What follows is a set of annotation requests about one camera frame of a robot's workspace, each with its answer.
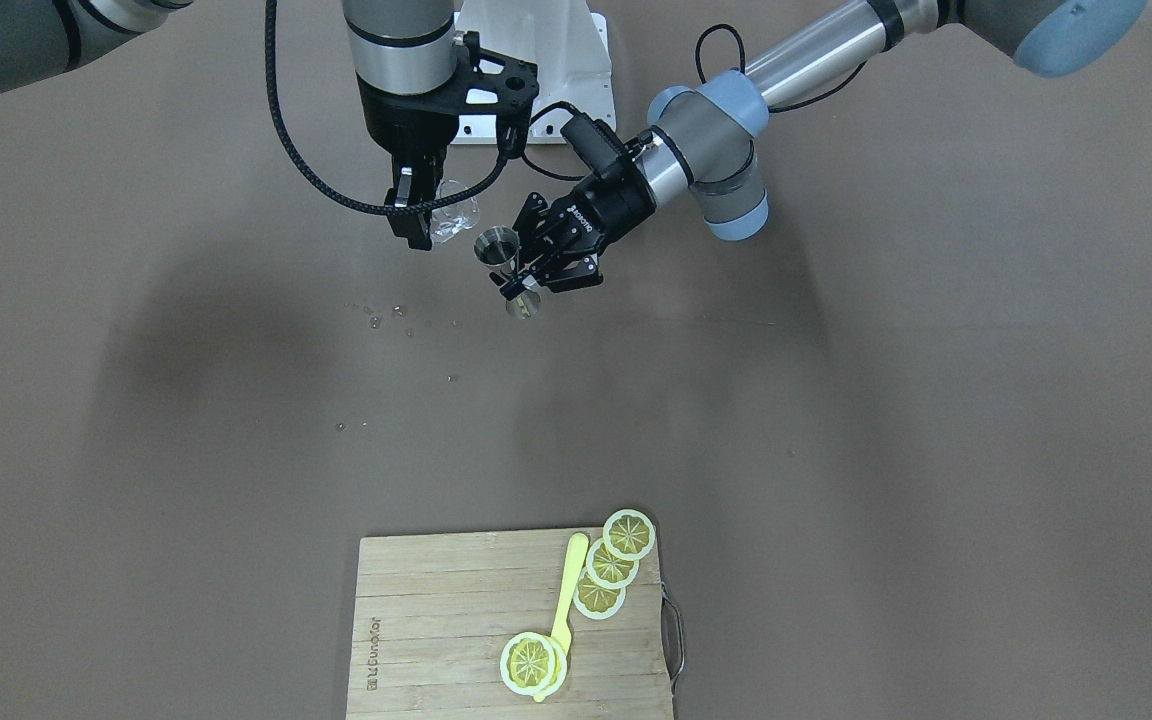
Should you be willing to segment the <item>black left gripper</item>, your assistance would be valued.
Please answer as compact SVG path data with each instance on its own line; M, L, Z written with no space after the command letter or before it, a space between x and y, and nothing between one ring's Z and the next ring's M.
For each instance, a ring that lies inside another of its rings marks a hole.
M616 179L588 176L571 192L550 204L540 194L526 196L511 229L518 236L517 273L495 286L505 300L513 300L526 287L552 293L585 290L602 285L599 253L571 258L545 256L559 250L602 251L626 237L637 225L654 214L657 202L645 179L627 170Z

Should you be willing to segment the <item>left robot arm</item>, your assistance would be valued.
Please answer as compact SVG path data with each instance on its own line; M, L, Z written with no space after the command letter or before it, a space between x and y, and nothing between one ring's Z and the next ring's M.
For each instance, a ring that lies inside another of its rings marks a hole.
M1036 76L1069 76L1106 54L1138 22L1142 1L846 1L744 68L698 88L673 86L650 105L643 132L621 141L575 111L566 141L588 174L556 200L532 194L511 225L476 238L477 260L520 305L536 291L602 283L612 243L682 194L718 238L737 242L767 222L770 195L755 138L773 115L826 99L874 56L914 35L967 26Z

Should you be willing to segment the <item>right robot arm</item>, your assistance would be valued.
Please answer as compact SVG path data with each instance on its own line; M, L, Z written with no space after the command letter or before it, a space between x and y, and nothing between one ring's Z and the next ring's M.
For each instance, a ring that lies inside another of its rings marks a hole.
M162 26L183 1L0 1L0 94L92 63L132 38ZM394 169L415 169L417 152L385 135L381 113L389 97L422 97L444 88L457 67L449 1L346 1L353 63L367 128ZM367 204L334 190L308 167L285 127L276 88L276 3L264 5L264 65L271 122L285 154L316 190L343 209L385 217L411 249L433 247L429 217L434 183L415 182L407 210Z

